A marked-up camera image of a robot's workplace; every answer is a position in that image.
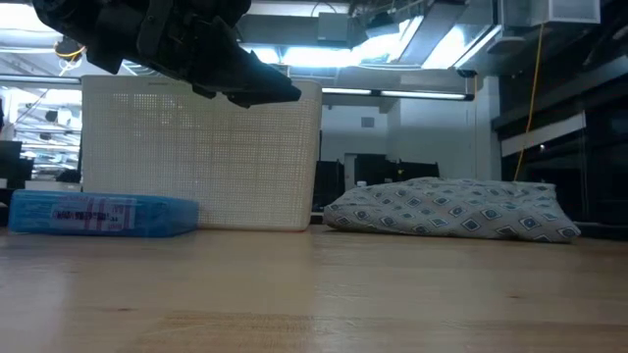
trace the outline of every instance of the white wall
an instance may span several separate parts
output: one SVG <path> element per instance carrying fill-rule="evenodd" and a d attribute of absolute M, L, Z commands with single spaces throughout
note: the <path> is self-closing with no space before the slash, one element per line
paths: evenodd
<path fill-rule="evenodd" d="M 375 118 L 375 127 L 362 127 L 362 117 Z M 388 116 L 378 107 L 323 107 L 322 131 L 323 161 L 343 162 L 345 153 L 387 154 Z"/>
<path fill-rule="evenodd" d="M 498 111 L 494 77 L 485 79 L 477 102 L 402 99 L 389 113 L 389 159 L 438 163 L 442 177 L 500 179 L 491 129 Z"/>

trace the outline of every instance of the black robotic arm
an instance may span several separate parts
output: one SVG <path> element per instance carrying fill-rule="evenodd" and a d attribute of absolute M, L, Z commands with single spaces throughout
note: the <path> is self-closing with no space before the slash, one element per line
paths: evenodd
<path fill-rule="evenodd" d="M 87 47 L 87 60 L 116 74 L 124 59 L 183 79 L 194 92 L 223 92 L 238 106 L 296 101 L 291 80 L 239 47 L 234 26 L 250 0 L 33 0 L 46 25 Z"/>

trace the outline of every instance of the blue package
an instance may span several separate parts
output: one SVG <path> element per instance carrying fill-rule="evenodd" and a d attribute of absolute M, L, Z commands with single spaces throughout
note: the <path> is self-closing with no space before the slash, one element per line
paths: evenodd
<path fill-rule="evenodd" d="M 9 230 L 62 235 L 168 237 L 195 230 L 198 204 L 169 197 L 18 190 Z"/>

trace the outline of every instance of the desk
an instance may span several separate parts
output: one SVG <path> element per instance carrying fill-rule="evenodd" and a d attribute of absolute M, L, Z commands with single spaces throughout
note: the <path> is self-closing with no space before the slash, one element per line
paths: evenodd
<path fill-rule="evenodd" d="M 5 234 L 1 351 L 627 352 L 627 273 L 590 239 Z"/>

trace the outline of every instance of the white mesh basket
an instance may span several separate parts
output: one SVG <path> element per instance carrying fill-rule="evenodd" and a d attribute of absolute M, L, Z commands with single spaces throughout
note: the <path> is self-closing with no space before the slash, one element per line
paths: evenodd
<path fill-rule="evenodd" d="M 242 109 L 160 77 L 85 76 L 86 192 L 196 200 L 202 227 L 303 230 L 310 220 L 322 89 Z"/>

